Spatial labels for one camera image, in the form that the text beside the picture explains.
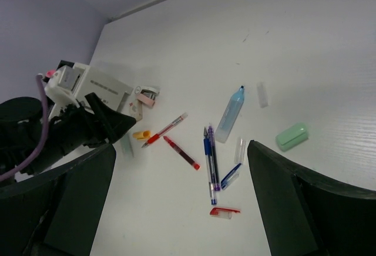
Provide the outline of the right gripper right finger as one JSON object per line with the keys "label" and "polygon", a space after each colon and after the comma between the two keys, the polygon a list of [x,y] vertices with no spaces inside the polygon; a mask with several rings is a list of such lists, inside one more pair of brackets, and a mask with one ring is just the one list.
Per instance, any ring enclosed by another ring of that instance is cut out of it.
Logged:
{"label": "right gripper right finger", "polygon": [[272,255],[375,255],[375,192],[252,140],[250,175]]}

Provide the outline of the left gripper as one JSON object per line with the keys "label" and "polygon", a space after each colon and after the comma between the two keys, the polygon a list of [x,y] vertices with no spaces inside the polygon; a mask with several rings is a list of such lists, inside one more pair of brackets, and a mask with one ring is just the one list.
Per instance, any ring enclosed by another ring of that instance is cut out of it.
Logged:
{"label": "left gripper", "polygon": [[116,143],[136,124],[134,117],[109,108],[95,93],[86,95],[85,99],[93,113],[83,107],[68,107],[63,115],[51,120],[43,147],[44,168],[80,146],[94,149],[106,143]]}

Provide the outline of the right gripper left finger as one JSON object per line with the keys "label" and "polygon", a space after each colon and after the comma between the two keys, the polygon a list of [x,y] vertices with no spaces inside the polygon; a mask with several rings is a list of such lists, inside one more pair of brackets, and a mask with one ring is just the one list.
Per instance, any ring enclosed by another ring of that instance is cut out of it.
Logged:
{"label": "right gripper left finger", "polygon": [[115,160],[106,144],[1,188],[1,255],[89,255]]}

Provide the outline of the green highlighter cap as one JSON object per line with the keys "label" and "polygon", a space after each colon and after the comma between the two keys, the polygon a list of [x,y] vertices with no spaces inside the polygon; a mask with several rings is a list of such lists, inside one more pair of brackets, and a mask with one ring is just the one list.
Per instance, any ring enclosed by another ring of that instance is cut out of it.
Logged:
{"label": "green highlighter cap", "polygon": [[276,136],[276,144],[281,151],[287,151],[308,139],[308,128],[304,123],[297,123]]}

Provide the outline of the green highlighter marker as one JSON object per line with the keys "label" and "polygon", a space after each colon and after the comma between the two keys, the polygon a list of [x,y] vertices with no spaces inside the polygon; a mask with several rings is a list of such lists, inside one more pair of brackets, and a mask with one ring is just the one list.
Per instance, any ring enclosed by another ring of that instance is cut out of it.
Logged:
{"label": "green highlighter marker", "polygon": [[129,135],[126,133],[119,141],[124,158],[127,160],[133,159],[134,152]]}

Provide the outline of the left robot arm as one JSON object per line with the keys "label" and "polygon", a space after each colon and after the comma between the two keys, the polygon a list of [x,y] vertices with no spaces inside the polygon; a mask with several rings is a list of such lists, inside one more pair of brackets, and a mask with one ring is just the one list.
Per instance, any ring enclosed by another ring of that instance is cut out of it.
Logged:
{"label": "left robot arm", "polygon": [[80,146],[91,149],[120,140],[136,119],[105,105],[95,93],[86,95],[90,111],[69,104],[49,119],[48,101],[17,97],[1,104],[1,185],[16,173],[36,175]]}

